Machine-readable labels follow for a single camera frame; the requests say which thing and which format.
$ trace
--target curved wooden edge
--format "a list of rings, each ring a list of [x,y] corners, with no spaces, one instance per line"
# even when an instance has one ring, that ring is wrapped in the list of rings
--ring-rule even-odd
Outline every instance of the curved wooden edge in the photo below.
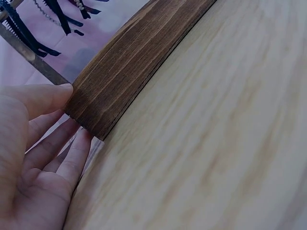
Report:
[[[65,112],[103,140],[215,0],[151,0],[87,65]]]

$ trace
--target stained wood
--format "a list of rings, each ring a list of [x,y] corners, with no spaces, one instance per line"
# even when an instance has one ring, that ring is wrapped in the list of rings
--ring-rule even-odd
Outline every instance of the stained wood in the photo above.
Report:
[[[218,0],[83,176],[66,230],[305,230],[307,1]]]
[[[73,83],[66,113],[103,140],[215,0],[151,0]]]

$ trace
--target light wooden surface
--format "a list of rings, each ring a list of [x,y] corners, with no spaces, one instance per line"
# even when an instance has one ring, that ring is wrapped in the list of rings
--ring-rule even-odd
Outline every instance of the light wooden surface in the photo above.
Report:
[[[306,230],[307,1],[218,0],[129,107],[66,230]]]

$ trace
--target pink fabric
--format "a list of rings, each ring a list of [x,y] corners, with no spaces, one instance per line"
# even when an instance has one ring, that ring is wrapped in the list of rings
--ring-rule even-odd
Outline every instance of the pink fabric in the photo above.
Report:
[[[62,28],[43,16],[31,0],[24,1],[17,11],[39,42],[61,53],[58,57],[48,55],[44,58],[44,61],[67,80],[73,82],[81,70],[103,48],[117,30],[148,0],[109,0],[109,2],[83,0],[85,5],[101,11],[98,15],[90,14],[92,18],[86,20],[82,18],[79,9],[69,3],[68,0],[58,1],[67,16],[84,23],[84,26],[80,28],[70,24],[71,27],[83,32],[84,36],[74,33],[66,36]],[[41,0],[37,0],[37,2],[48,15],[57,20],[57,17],[42,4]],[[0,37],[0,85],[42,83],[50,82]],[[47,134],[67,118],[66,115],[63,116]],[[103,142],[95,138],[89,159],[102,146]]]

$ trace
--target finger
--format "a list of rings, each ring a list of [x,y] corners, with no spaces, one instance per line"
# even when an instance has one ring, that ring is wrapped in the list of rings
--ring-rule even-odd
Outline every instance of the finger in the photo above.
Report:
[[[72,194],[79,177],[83,171],[88,153],[91,148],[92,136],[85,130],[81,130],[71,145],[66,158],[59,166],[57,174],[62,176],[71,185]]]
[[[61,151],[67,141],[77,132],[79,125],[68,119],[48,137],[39,142],[24,157],[23,171],[32,168],[43,169]]]
[[[72,142],[67,146],[67,148],[55,159],[53,159],[49,164],[45,166],[43,171],[56,173],[59,166],[62,164],[63,160],[67,156],[69,149],[71,148]]]
[[[57,110],[47,115],[41,115],[29,121],[28,142],[26,151],[37,143],[43,135],[62,117],[64,112]]]
[[[9,86],[0,89],[0,95],[20,102],[21,109],[26,107],[28,120],[42,114],[49,114],[61,109],[72,95],[72,85],[23,85]]]

